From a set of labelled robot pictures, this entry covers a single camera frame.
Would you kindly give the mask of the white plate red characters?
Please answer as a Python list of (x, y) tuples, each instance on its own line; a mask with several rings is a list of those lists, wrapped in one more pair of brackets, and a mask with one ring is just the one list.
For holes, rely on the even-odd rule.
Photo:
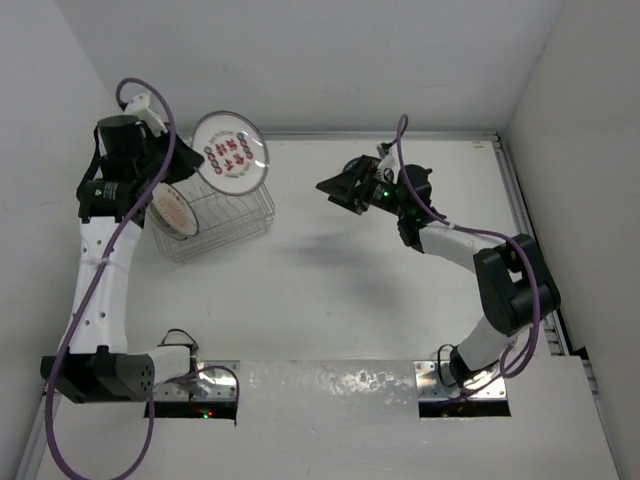
[(230, 111), (212, 112), (196, 125), (192, 149), (204, 161), (202, 180), (228, 196), (247, 195), (265, 181), (270, 165), (266, 142), (244, 116)]

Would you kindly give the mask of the dark green plate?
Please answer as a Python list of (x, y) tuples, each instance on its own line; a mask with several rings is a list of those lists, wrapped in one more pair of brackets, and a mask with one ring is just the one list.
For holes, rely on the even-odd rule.
[(343, 171), (347, 172), (349, 170), (352, 170), (353, 168), (357, 167), (360, 162), (361, 162), (361, 158), (360, 157), (357, 157), (357, 158), (354, 158), (354, 159), (348, 161), (345, 164), (345, 166), (343, 168)]

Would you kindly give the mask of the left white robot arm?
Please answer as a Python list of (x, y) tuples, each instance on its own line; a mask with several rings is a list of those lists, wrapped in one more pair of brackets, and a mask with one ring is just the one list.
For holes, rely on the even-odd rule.
[(40, 375), (78, 404), (145, 402), (157, 384), (188, 373), (192, 350), (159, 345), (131, 353), (126, 299), (136, 245), (154, 179), (174, 183), (194, 173), (193, 151), (135, 115), (97, 122), (94, 153), (76, 190), (81, 253), (66, 333)]

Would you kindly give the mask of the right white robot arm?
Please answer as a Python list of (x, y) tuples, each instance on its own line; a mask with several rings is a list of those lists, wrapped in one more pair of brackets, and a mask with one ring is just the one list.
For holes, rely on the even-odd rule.
[(403, 243), (455, 263), (475, 275), (483, 315), (449, 356), (447, 380), (461, 387), (502, 363), (526, 328), (561, 305), (559, 289), (537, 242), (529, 235), (501, 237), (455, 226), (431, 206), (431, 171), (409, 164), (393, 173), (363, 155), (341, 173), (319, 182), (330, 202), (361, 215), (374, 207), (393, 214)]

